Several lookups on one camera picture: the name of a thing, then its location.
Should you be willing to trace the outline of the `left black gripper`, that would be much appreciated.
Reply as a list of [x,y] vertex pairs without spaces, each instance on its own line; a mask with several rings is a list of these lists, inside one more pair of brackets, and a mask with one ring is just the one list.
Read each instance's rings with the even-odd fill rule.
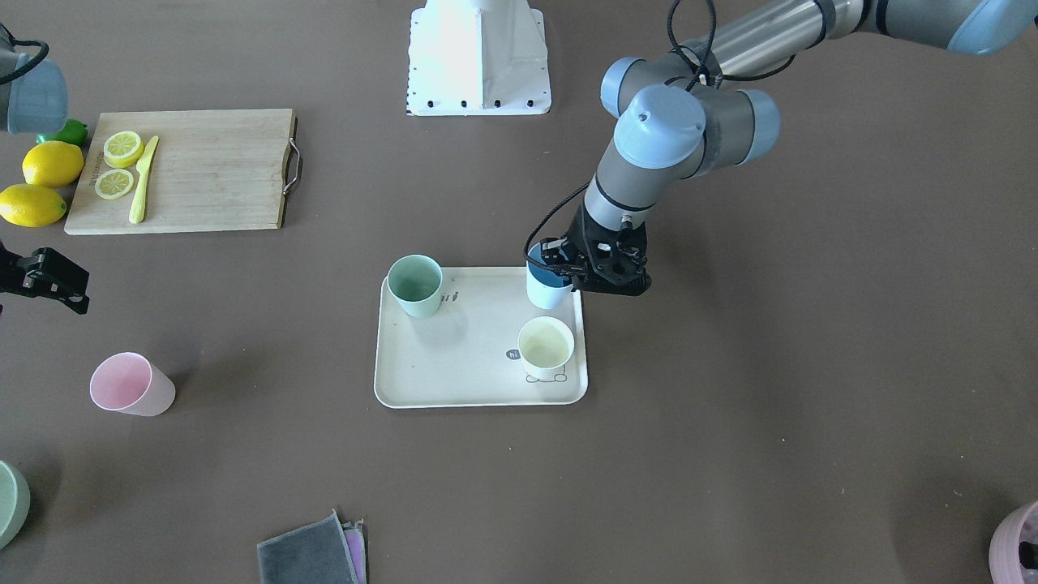
[[540,243],[542,262],[531,276],[543,285],[573,285],[583,291],[639,296],[651,287],[646,271],[646,227],[609,230],[581,205],[566,237]]

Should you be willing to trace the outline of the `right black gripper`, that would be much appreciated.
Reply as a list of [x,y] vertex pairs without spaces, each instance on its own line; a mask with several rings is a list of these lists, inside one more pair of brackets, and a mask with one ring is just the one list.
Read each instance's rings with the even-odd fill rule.
[[54,299],[77,314],[88,313],[88,270],[49,247],[37,248],[25,258],[1,244],[0,254],[1,291]]

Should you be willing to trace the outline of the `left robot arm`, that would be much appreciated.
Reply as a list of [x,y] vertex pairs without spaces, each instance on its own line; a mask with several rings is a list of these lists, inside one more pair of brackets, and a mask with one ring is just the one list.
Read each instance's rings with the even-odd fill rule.
[[600,98],[616,119],[581,206],[559,238],[529,237],[529,296],[649,289],[646,218],[670,185],[746,164],[781,132],[774,100],[728,92],[778,74],[820,43],[869,31],[957,54],[993,54],[1036,22],[1034,1],[774,1],[649,62],[625,57],[605,74]]

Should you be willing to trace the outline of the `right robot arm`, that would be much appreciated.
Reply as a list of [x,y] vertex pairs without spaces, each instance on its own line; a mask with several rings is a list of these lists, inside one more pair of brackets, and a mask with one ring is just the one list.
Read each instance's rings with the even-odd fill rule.
[[[52,133],[69,118],[66,79],[48,59],[49,46],[19,40],[1,26],[1,114],[8,133]],[[27,256],[1,247],[1,291],[45,297],[83,315],[88,311],[89,272],[56,249],[37,248]]]

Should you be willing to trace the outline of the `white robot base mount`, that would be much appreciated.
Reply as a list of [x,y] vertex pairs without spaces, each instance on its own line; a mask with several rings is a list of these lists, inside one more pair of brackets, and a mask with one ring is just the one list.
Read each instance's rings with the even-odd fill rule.
[[408,55],[407,114],[550,111],[544,15],[526,1],[427,1],[411,12]]

